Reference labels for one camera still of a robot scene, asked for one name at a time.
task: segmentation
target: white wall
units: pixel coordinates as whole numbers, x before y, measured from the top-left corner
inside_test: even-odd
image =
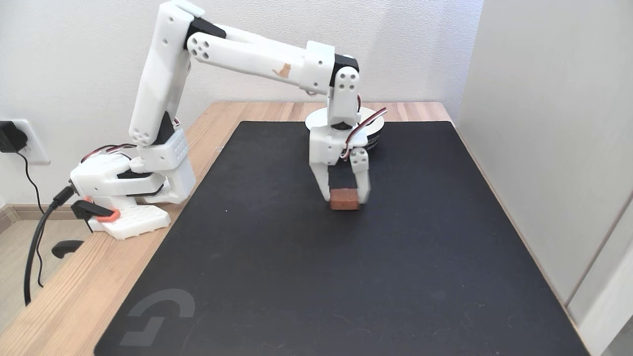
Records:
[[[205,18],[358,58],[367,101],[441,101],[456,115],[483,0],[194,0]],[[78,160],[127,141],[161,0],[0,1],[0,117],[27,118],[52,164],[32,167],[48,201]],[[178,117],[213,101],[310,101],[303,91],[195,62]],[[0,194],[35,202],[18,157],[0,155]]]
[[[567,302],[633,189],[633,3],[486,0],[458,129]]]

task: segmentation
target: black cable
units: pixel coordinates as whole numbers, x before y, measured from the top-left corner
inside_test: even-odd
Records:
[[[31,268],[33,267],[33,255],[35,255],[35,248],[37,247],[37,241],[39,240],[42,232],[44,231],[44,225],[46,220],[51,216],[53,210],[56,209],[56,206],[50,204],[48,209],[42,215],[42,218],[37,223],[37,227],[35,228],[35,233],[33,233],[33,239],[31,240],[31,245],[28,248],[28,256],[27,256],[27,266],[24,271],[24,304],[29,305],[31,302]]]
[[[44,262],[42,261],[42,255],[40,254],[40,251],[39,251],[39,244],[42,241],[43,235],[44,235],[44,226],[42,226],[42,231],[40,232],[40,236],[37,239],[37,246],[35,247],[35,253],[37,254],[37,259],[40,262],[40,268],[37,271],[37,285],[40,286],[41,288],[44,287],[44,285],[42,284],[42,268],[44,267]]]
[[[33,182],[33,179],[31,179],[31,176],[28,174],[28,159],[24,157],[24,155],[21,154],[20,152],[16,152],[15,154],[22,157],[22,159],[24,160],[24,172],[27,174],[28,181],[31,182],[31,184],[33,184],[33,188],[35,188],[35,196],[37,197],[37,207],[40,208],[42,215],[44,215],[44,209],[42,209],[42,203],[40,202],[40,199],[39,199],[39,189],[37,189],[37,185]]]
[[[42,239],[42,235],[44,234],[44,226],[46,225],[46,220],[51,216],[53,210],[60,207],[62,204],[66,203],[70,197],[75,194],[72,186],[64,187],[54,198],[51,204],[48,206],[48,209],[44,212],[44,215],[40,218],[39,223],[37,223],[37,227],[35,228],[35,232],[33,233],[33,238],[31,239],[31,245],[28,248],[27,255],[27,266],[24,270],[24,304],[29,305],[31,302],[31,268],[33,267],[33,257],[35,256],[35,252],[37,250],[37,246],[39,241]]]
[[[24,172],[27,175],[27,179],[28,181],[33,185],[33,187],[35,188],[35,197],[37,198],[37,207],[39,208],[39,210],[42,212],[42,214],[44,215],[44,209],[42,209],[42,203],[40,201],[39,198],[39,189],[37,188],[37,184],[35,184],[35,182],[33,181],[33,179],[31,179],[30,174],[28,173],[28,159],[21,154],[20,152],[16,152],[16,154],[20,157],[22,157],[22,159],[24,160]],[[39,241],[42,239],[42,236],[39,236],[39,239],[37,240],[37,246],[35,248],[35,252],[37,253],[37,259],[39,260],[39,272],[37,273],[37,284],[40,287],[44,287],[42,285],[42,268],[44,268],[44,261],[42,260],[42,255],[40,254],[39,251]]]

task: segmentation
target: desk mat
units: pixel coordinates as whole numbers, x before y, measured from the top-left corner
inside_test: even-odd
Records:
[[[238,126],[97,356],[587,355],[451,123],[386,123],[352,212],[323,200],[308,136]]]

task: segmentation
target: baseboard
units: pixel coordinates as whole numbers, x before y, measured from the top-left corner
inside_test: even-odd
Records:
[[[7,230],[14,222],[20,220],[39,220],[42,212],[37,204],[7,204],[0,208],[0,234]],[[70,205],[62,205],[49,217],[49,220],[75,220],[75,214]]]
[[[0,234],[18,220],[20,218],[11,205],[7,204],[0,208]]]

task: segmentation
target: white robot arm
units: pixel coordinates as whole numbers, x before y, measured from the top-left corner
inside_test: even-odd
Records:
[[[311,130],[310,167],[329,201],[328,165],[335,165],[341,152],[346,153],[344,158],[358,157],[352,159],[352,169],[358,202],[365,203],[369,194],[368,157],[362,147],[367,145],[367,135],[362,127],[354,129],[361,118],[357,61],[335,54],[334,47],[326,44],[309,41],[303,49],[213,25],[201,18],[203,14],[202,9],[184,0],[160,6],[128,132],[139,156],[130,160],[123,155],[94,155],[71,173],[81,196],[121,212],[118,230],[111,222],[96,219],[89,221],[91,227],[126,238],[166,226],[170,222],[166,213],[159,219],[155,210],[159,208],[137,207],[136,200],[181,203],[191,193],[196,180],[187,157],[187,141],[183,130],[174,127],[191,57],[326,95],[328,122]],[[147,210],[142,216],[137,213],[134,219],[124,219],[131,210],[141,208]],[[155,221],[148,222],[143,216],[151,214]]]

